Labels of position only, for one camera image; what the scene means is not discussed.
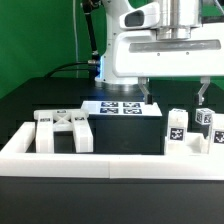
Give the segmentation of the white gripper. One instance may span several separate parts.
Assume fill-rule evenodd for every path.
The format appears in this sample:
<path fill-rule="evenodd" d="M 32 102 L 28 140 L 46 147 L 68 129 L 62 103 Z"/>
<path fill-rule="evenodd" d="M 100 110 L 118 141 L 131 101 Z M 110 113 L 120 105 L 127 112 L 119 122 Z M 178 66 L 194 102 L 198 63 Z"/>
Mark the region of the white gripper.
<path fill-rule="evenodd" d="M 145 104 L 153 98 L 143 77 L 201 77 L 195 103 L 202 105 L 210 76 L 224 76 L 224 23 L 207 23 L 191 30 L 186 40 L 157 40 L 152 30 L 121 33 L 113 50 L 118 77 L 140 77 Z"/>

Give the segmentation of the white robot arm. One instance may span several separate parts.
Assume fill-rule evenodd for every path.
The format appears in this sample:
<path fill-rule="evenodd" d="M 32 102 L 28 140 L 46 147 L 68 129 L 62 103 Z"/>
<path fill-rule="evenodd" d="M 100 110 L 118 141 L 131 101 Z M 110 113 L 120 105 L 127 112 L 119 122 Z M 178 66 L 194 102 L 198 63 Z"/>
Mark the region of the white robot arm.
<path fill-rule="evenodd" d="M 204 17 L 202 7 L 217 0 L 152 0 L 134 8 L 129 0 L 102 0 L 107 47 L 96 84 L 118 90 L 137 85 L 147 104 L 150 77 L 198 77 L 203 93 L 212 76 L 224 76 L 224 10 Z"/>

